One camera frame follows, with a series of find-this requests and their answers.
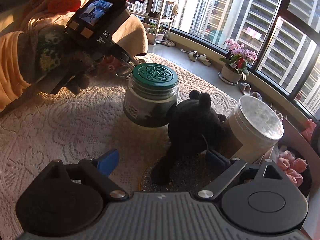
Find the dark gloved left hand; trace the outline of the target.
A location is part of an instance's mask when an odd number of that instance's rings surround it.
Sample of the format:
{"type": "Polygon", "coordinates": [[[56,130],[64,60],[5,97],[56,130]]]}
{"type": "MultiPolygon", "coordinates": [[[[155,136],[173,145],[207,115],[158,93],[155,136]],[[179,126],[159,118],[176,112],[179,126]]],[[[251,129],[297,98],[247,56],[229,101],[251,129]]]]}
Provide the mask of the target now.
{"type": "Polygon", "coordinates": [[[82,50],[65,33],[63,25],[51,25],[39,33],[21,33],[17,40],[18,66],[24,81],[38,90],[57,94],[66,87],[74,94],[89,86],[98,73],[98,60],[82,50]]]}

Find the orange sleeved forearm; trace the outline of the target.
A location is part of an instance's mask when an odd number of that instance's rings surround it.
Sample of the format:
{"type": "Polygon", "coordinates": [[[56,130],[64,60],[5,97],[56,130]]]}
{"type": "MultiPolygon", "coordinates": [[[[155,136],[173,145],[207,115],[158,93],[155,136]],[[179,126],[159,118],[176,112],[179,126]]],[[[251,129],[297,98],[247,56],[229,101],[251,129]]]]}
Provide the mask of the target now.
{"type": "Polygon", "coordinates": [[[1,37],[1,111],[18,99],[27,83],[18,64],[18,37],[23,31],[13,31],[1,37]]]}

